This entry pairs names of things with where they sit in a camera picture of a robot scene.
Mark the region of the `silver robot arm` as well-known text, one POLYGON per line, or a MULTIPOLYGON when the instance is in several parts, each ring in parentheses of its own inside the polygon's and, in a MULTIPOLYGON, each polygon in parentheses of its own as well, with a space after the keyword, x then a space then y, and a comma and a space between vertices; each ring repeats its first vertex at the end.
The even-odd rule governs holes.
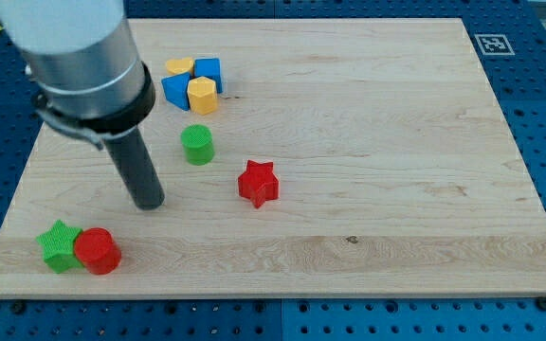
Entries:
POLYGON ((47 99, 67 116, 113 114, 144 86, 122 0, 0 0, 0 21, 47 99))

